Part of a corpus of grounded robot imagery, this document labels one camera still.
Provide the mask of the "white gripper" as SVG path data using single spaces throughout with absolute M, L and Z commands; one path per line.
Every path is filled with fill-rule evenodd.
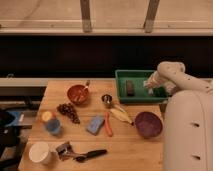
M 166 82 L 166 79 L 159 75 L 157 71 L 151 74 L 148 79 L 148 86 L 150 88 L 157 88 L 162 86 Z

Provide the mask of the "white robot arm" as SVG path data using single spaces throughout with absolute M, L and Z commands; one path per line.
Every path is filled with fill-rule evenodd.
M 179 89 L 164 115 L 163 171 L 213 171 L 213 84 L 185 73 L 182 62 L 164 61 L 148 87 Z

